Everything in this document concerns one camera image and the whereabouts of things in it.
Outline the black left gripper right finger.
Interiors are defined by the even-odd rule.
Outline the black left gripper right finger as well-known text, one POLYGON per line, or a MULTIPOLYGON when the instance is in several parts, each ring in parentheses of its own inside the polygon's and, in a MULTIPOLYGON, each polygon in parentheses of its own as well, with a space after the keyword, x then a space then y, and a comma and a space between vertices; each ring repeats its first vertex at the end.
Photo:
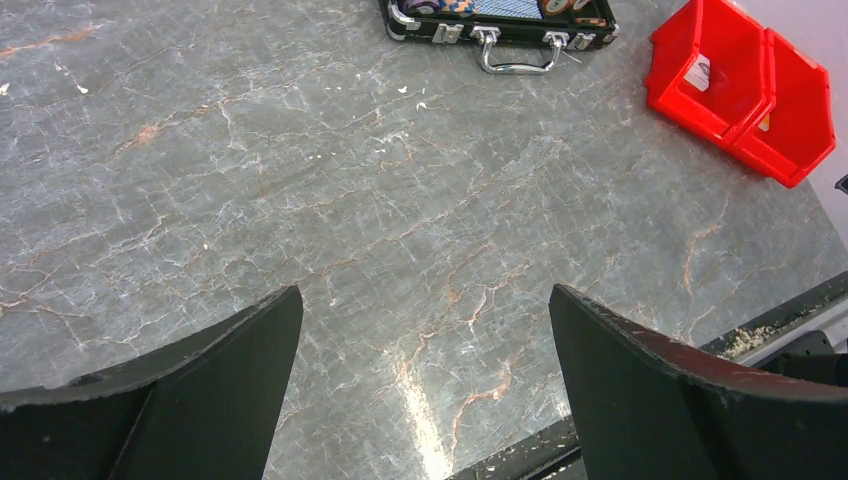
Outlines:
POLYGON ((567 286, 549 301, 593 479, 843 479, 838 355, 772 373, 680 343, 567 286))

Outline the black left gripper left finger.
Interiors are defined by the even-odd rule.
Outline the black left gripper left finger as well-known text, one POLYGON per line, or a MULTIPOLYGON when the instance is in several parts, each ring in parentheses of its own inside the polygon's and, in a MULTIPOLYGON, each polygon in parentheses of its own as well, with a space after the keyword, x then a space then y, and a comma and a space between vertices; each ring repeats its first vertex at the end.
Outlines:
POLYGON ((133 360, 1 396, 5 479, 259 479, 303 319, 291 286, 133 360))

